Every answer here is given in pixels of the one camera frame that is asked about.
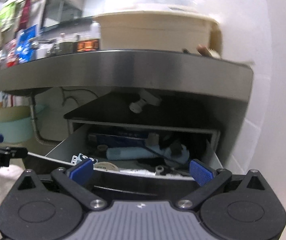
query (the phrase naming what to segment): kitchen shelf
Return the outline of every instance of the kitchen shelf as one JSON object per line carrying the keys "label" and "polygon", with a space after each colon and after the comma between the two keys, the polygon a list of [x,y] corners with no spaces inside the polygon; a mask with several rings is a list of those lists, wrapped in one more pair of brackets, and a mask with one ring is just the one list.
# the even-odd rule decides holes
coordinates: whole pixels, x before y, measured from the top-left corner
{"label": "kitchen shelf", "polygon": [[16,95],[69,86],[147,88],[249,100],[253,71],[225,60],[155,50],[102,50],[43,58],[0,71]]}

